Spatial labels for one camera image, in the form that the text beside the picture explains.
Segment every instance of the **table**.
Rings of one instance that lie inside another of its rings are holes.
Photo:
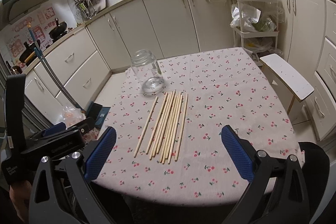
[[[159,65],[166,80],[164,92],[176,89],[189,94],[178,161],[163,165],[158,162],[159,156],[149,160],[145,153],[163,93],[137,157],[133,157],[155,96],[141,94],[133,71],[128,69],[122,93],[100,132],[112,126],[118,138],[97,184],[165,204],[216,206],[236,202],[248,182],[240,177],[221,142],[220,132],[226,124],[256,150],[280,158],[295,154],[303,165],[304,151],[300,150],[286,111],[244,49],[179,56],[161,60]],[[174,151],[180,141],[178,135]]]

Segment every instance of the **jar mouth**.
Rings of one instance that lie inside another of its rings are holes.
[[[151,60],[152,52],[149,50],[139,50],[134,53],[131,57],[131,63],[133,65],[141,65],[144,63],[148,63]]]

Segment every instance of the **bundle of chopsticks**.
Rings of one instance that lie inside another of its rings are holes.
[[[185,120],[185,115],[186,115],[186,110],[187,110],[188,94],[186,94],[186,97],[183,98],[182,93],[180,92],[179,94],[177,94],[176,91],[172,91],[171,93],[166,92],[166,95],[164,96],[161,109],[159,111],[159,115],[157,116],[157,120],[156,120],[154,129],[153,129],[153,132],[152,132],[152,135],[151,135],[151,138],[149,140],[147,150],[146,150],[146,154],[150,152],[150,160],[153,157],[155,157],[156,154],[159,154],[161,151],[159,162],[164,164],[165,161],[168,160],[168,164],[170,164],[173,149],[174,149],[174,144],[175,144],[177,126],[179,124],[179,117],[181,113],[183,99],[185,101],[184,111],[183,111],[183,117],[182,117],[182,122],[181,122],[179,141],[177,142],[177,148],[176,148],[176,153],[175,153],[175,161],[177,161],[179,157],[179,151],[180,151],[180,146],[181,146],[181,141],[182,141],[184,120]],[[157,100],[158,100],[158,97],[155,98],[152,109],[148,115],[146,124],[140,136],[140,140],[134,152],[134,157],[137,156],[137,153],[139,151],[141,142],[146,132],[148,123],[151,119],[151,116],[152,116],[154,107],[157,103]]]

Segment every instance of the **blue gripper pad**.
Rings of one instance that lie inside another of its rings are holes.
[[[221,138],[222,143],[229,153],[240,176],[243,179],[246,179],[249,183],[251,183],[254,179],[253,162],[241,146],[239,142],[239,137],[230,126],[226,125],[222,128]]]
[[[54,125],[51,128],[45,129],[44,132],[42,132],[41,135],[42,135],[42,137],[46,137],[46,136],[50,136],[50,135],[53,135],[55,133],[64,131],[65,129],[67,129],[67,127],[65,126],[65,123],[64,122],[60,122],[60,123]]]
[[[98,177],[117,141],[116,130],[113,127],[108,127],[106,130],[107,133],[105,135],[103,134],[102,140],[99,139],[99,144],[92,151],[85,163],[84,178],[87,182],[95,180]]]

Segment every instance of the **drawer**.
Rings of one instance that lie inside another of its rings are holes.
[[[336,46],[327,38],[324,40],[317,71],[336,98]]]
[[[316,137],[321,141],[335,127],[336,103],[317,72],[314,73],[311,84],[315,90],[306,101],[317,129]]]
[[[82,29],[53,49],[53,51],[46,56],[46,59],[58,79],[64,85],[71,75],[73,75],[95,51],[96,47],[89,34],[86,29]],[[48,75],[43,65],[39,63],[34,70],[51,94],[56,96],[59,92],[59,88]]]
[[[327,0],[327,22],[325,36],[336,43],[336,3]]]
[[[52,124],[56,124],[63,106],[48,91],[34,71],[30,71],[26,76],[25,95],[43,116]]]
[[[109,69],[105,64],[99,52],[96,51],[88,60],[71,76],[64,87],[71,96],[86,109],[90,100],[92,100],[100,84],[103,82]],[[59,92],[56,99],[61,104],[67,104],[68,100],[63,93]]]

